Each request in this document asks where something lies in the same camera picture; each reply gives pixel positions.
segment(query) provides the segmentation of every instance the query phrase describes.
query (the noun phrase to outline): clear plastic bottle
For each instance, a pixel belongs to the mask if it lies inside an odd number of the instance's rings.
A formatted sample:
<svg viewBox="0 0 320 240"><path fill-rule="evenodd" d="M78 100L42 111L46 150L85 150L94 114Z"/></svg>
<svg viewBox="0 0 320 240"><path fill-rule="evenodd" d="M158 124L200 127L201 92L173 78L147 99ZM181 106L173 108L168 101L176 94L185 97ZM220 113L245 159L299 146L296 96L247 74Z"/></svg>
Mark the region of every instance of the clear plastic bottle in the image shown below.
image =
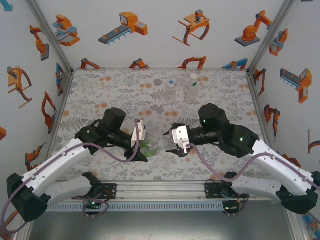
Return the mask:
<svg viewBox="0 0 320 240"><path fill-rule="evenodd" d="M189 81L185 85L184 100L187 103L193 103L196 101L199 94L198 75L195 73L190 74Z"/></svg>
<svg viewBox="0 0 320 240"><path fill-rule="evenodd" d="M164 101L166 103L174 103L177 100L177 87L175 81L170 80L164 88Z"/></svg>

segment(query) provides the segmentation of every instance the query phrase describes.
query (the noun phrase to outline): metal frame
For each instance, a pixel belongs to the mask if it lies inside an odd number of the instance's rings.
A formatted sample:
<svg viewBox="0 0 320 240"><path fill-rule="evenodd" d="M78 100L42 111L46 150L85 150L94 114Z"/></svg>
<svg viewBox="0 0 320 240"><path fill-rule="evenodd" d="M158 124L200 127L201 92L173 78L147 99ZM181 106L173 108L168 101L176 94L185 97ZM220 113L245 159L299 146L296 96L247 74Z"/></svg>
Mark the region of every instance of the metal frame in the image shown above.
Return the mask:
<svg viewBox="0 0 320 240"><path fill-rule="evenodd" d="M36 18L38 24L42 32L46 35L48 42L51 44L53 50L55 51L57 57L61 61L62 66L69 73L70 77L67 80L67 85L63 93L63 100L62 105L59 111L59 114L56 118L56 124L53 127L52 132L52 139L49 144L48 152L46 155L46 159L48 159L53 150L53 146L55 143L56 136L58 134L58 129L60 125L60 121L62 119L63 110L66 106L66 102L68 99L70 87L73 80L71 65L63 53L58 41L55 38L54 33L52 32L50 25L46 21L41 9L39 8L36 0L25 0L27 5L29 6L32 14ZM268 34L264 38L261 47L259 48L258 52L256 53L251 66L248 70L247 80L249 89L251 92L252 100L257 112L257 117L259 120L260 128L262 131L262 135L264 141L270 146L274 147L273 142L269 136L269 132L267 130L267 122L264 118L263 108L261 106L258 92L255 86L255 81L253 79L253 74L262 60L264 54L268 51L269 46L271 45L274 37L277 35L282 23L284 22L285 18L289 14L290 10L292 9L293 5L296 3L297 0L285 0L277 17L275 18L274 22ZM111 70L123 70L125 68L113 68ZM95 69L95 71L103 71L106 69ZM152 70L162 70L165 71L165 68L152 68ZM239 69L221 69L221 68L205 68L205 69L197 69L197 68L188 68L188 69L180 69L181 71L239 71ZM76 71L86 71L86 69L76 69ZM146 69L132 69L132 71L146 71ZM117 188L117 197L115 202L161 202L161 201L181 201L181 202L188 202L188 201L221 201L221 199L206 199L205 195L205 188L204 188L204 181L190 181L190 182L115 182L118 184ZM266 198L259 198L259 197L251 197L251 201L261 201L261 200L269 200ZM308 239L308 232L307 229L303 224L303 220L300 216L295 213L287 212L288 224L291 226L292 230L292 237L295 239ZM19 233L14 235L13 239L27 239L28 234L30 234L30 229L32 228L32 223L27 224L27 226Z"/></svg>

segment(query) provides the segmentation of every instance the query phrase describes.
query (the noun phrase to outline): wall decal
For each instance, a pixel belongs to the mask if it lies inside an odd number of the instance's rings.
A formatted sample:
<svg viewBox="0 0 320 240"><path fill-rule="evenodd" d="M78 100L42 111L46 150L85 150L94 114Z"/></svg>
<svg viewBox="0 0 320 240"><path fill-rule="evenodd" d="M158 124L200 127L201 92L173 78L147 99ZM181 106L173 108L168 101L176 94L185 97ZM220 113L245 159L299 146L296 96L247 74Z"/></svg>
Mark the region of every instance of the wall decal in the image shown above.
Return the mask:
<svg viewBox="0 0 320 240"><path fill-rule="evenodd" d="M14 10L14 6L9 4L7 0L0 0L0 2L3 5L5 12L12 12Z"/></svg>
<svg viewBox="0 0 320 240"><path fill-rule="evenodd" d="M140 69L149 69L149 66L146 65L141 58L139 58L136 61L133 61L133 63L131 64L131 66L129 68L134 69L135 67L138 67Z"/></svg>
<svg viewBox="0 0 320 240"><path fill-rule="evenodd" d="M44 61L49 58L49 44L44 44L38 33L42 33L40 27L33 27L30 25L30 33L35 37L36 49L40 52L40 59Z"/></svg>
<svg viewBox="0 0 320 240"><path fill-rule="evenodd" d="M179 23L186 27L183 41L180 40L179 38L173 36L173 38L175 40L178 40L179 42L181 42L187 46L190 46L188 44L189 35L192 35L201 41L203 39L205 39L205 37L207 36L209 29L210 29L210 23L209 23L210 19L204 15L204 12L202 10L199 9L198 11L195 11L194 14L186 16L184 18L184 20L187 21L189 24L185 24L184 22L179 20ZM195 30L202 28L202 27L205 27L205 30L201 36L197 36L197 35L193 34L193 32Z"/></svg>
<svg viewBox="0 0 320 240"><path fill-rule="evenodd" d="M264 116L267 123L269 123L269 121L271 120L271 114L273 114L272 129L274 132L274 142L276 142L276 135L278 132L278 120L281 112L278 111L278 109L271 108L270 104L268 104L264 107Z"/></svg>
<svg viewBox="0 0 320 240"><path fill-rule="evenodd" d="M178 69L186 69L188 63L190 63L190 62L199 62L198 69L202 69L206 63L206 60L207 60L206 56L204 56L204 57L191 57L191 58L184 60L184 62L182 63L181 66L178 67Z"/></svg>
<svg viewBox="0 0 320 240"><path fill-rule="evenodd" d="M310 143L310 137L311 137L311 134L310 134L310 129L308 131L308 153L310 154L310 151L312 148L316 147L316 146L320 146L320 141L314 141L314 142L311 142Z"/></svg>
<svg viewBox="0 0 320 240"><path fill-rule="evenodd" d="M79 69L86 69L88 65L94 67L95 69L104 69L104 67L100 67L97 64L94 64L86 58L81 60L81 67L79 67Z"/></svg>
<svg viewBox="0 0 320 240"><path fill-rule="evenodd" d="M259 12L257 15L255 15L256 21L254 25L247 26L243 31L243 36L240 36L235 39L235 41L238 44L246 47L246 46L255 44L257 42L260 42L261 39L257 37L256 33L258 32L261 23L264 23L265 25L267 25L268 30L272 24L272 21L266 17L265 13L266 11L263 10Z"/></svg>
<svg viewBox="0 0 320 240"><path fill-rule="evenodd" d="M50 116L49 114L46 113L45 108L46 108L47 101L49 102L49 104L53 108L54 115L52 115L52 116ZM52 131L52 127L54 125L54 122L55 122L55 118L56 118L55 115L57 114L57 109L56 109L56 106L54 105L54 102L51 100L49 94L46 91L44 92L44 99L42 101L41 111L44 116L45 125L47 125L47 127L48 127L48 134L50 134Z"/></svg>
<svg viewBox="0 0 320 240"><path fill-rule="evenodd" d="M309 86L312 84L312 74L308 68L306 68L300 76L297 76L286 69L281 68L280 76L288 84L295 86L295 89L299 92L299 103L303 104L309 97Z"/></svg>
<svg viewBox="0 0 320 240"><path fill-rule="evenodd" d="M26 101L24 104L22 104L20 108L22 108L24 105L26 105L27 103L32 101L32 98L28 98L24 91L27 90L28 88L30 88L32 86L31 80L28 76L28 74L21 69L20 67L15 67L12 68L11 66L8 66L6 69L7 73L8 73L8 87L11 87L12 85L14 85L14 88L11 89L10 91L8 91L8 93L12 93L13 91L17 90L20 95L23 97L23 99ZM29 86L27 87L23 87L22 86L22 76L25 76Z"/></svg>
<svg viewBox="0 0 320 240"><path fill-rule="evenodd" d="M278 36L273 40L269 47L270 54L278 56L279 52L284 48L288 38L288 28L284 31L279 31Z"/></svg>
<svg viewBox="0 0 320 240"><path fill-rule="evenodd" d="M34 165L33 167L31 166L31 163L36 160L37 158L40 157L41 155L41 149L44 147L44 145L46 145L47 143L45 142L44 144L42 144L41 146L38 146L36 150L34 150L32 153L26 153L24 155L25 158L25 165L26 165L26 169L29 171L31 171L32 169L36 168L38 165Z"/></svg>
<svg viewBox="0 0 320 240"><path fill-rule="evenodd" d="M126 36L127 33L133 34L137 32L143 36L148 34L148 26L143 22L138 21L138 16L132 12L120 13L121 25L106 35L99 38L99 42L110 45L111 42Z"/></svg>
<svg viewBox="0 0 320 240"><path fill-rule="evenodd" d="M4 139L6 136L7 136L7 131L4 128L0 127L0 141Z"/></svg>
<svg viewBox="0 0 320 240"><path fill-rule="evenodd" d="M62 74L64 73L64 70L61 68L59 63L56 63L56 72L55 72L55 78L56 78L56 86L58 87L58 97L64 93L64 90L62 88Z"/></svg>
<svg viewBox="0 0 320 240"><path fill-rule="evenodd" d="M61 45L70 47L80 41L77 32L78 29L72 26L71 21L65 16L58 14L56 16L56 22L52 25L57 30L54 35Z"/></svg>
<svg viewBox="0 0 320 240"><path fill-rule="evenodd" d="M223 69L235 69L236 67L240 67L240 69L245 69L248 62L248 58L241 59L239 61L230 62L227 65L224 65Z"/></svg>
<svg viewBox="0 0 320 240"><path fill-rule="evenodd" d="M261 71L255 70L255 73L253 74L253 79L254 79L255 84L257 84L257 82L259 82L261 75L262 75L262 86L261 86L261 90L259 93L259 97L265 91L265 80L266 80L266 69L265 68L262 69Z"/></svg>

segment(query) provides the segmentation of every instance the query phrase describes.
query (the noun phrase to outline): black mounting bracket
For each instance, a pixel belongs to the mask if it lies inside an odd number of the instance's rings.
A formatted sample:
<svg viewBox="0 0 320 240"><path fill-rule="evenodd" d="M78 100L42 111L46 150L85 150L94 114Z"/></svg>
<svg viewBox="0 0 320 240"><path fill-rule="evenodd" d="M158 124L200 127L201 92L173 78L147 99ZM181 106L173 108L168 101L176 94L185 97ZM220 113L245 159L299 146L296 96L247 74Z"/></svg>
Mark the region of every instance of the black mounting bracket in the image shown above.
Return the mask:
<svg viewBox="0 0 320 240"><path fill-rule="evenodd" d="M117 196L117 184L115 183L102 183L101 192L97 199L101 200L114 200Z"/></svg>
<svg viewBox="0 0 320 240"><path fill-rule="evenodd" d="M248 194L226 196L221 189L221 182L206 182L204 184L205 198L206 199L247 199Z"/></svg>

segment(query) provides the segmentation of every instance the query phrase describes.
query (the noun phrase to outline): floor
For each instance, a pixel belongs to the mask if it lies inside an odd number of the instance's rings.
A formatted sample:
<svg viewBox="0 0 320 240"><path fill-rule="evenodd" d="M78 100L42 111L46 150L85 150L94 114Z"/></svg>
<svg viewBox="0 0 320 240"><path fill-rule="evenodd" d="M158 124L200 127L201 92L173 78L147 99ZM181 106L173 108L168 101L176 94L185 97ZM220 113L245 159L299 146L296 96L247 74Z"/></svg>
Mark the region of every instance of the floor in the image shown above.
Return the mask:
<svg viewBox="0 0 320 240"><path fill-rule="evenodd" d="M195 102L184 101L185 82L190 73L198 74L199 95ZM168 101L166 85L176 84L174 102ZM225 110L231 123L243 125L262 138L257 113L244 71L173 70L77 70L68 95L53 153L63 148L82 127L101 119L107 108L120 108L127 113L122 130L132 133L134 118L144 121L149 139L158 142L173 123L191 128L200 126L198 110L213 103ZM238 172L244 161L221 152L218 147L199 147L208 162L221 174ZM123 149L108 148L119 158ZM194 151L179 158L162 150L149 162L122 164L98 151L75 165L61 180L71 180L92 172L101 181L204 181L215 176L202 164ZM248 177L268 178L255 166L245 173Z"/></svg>
<svg viewBox="0 0 320 240"><path fill-rule="evenodd" d="M29 240L291 240L281 205L252 201L235 218L220 211L46 212L34 221Z"/></svg>

